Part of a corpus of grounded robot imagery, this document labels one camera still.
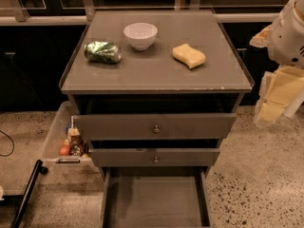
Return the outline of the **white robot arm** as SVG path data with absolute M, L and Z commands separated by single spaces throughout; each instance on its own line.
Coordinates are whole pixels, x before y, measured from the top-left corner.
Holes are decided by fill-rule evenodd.
M 278 63 L 273 73 L 264 73 L 256 103 L 254 123 L 267 127 L 282 115 L 291 118 L 303 103 L 304 0 L 290 0 L 250 45 L 267 48 L 269 58 Z

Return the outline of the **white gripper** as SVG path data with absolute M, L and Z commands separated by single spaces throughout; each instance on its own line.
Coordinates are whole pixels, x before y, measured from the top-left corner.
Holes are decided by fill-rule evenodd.
M 254 123 L 274 124 L 304 89 L 303 0 L 290 0 L 271 26 L 252 37 L 249 45 L 268 49 L 269 58 L 280 65 L 274 73 L 265 72 L 256 102 Z

